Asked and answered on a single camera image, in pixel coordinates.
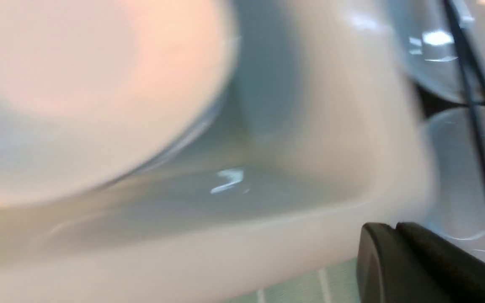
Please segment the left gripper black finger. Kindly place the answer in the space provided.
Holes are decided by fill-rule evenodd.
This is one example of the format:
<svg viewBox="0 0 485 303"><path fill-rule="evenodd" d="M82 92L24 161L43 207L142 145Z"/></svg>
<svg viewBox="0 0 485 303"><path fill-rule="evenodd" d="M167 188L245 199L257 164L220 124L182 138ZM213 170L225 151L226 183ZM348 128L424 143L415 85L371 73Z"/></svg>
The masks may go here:
<svg viewBox="0 0 485 303"><path fill-rule="evenodd" d="M365 223L356 274L362 303L485 303L485 263L414 222Z"/></svg>

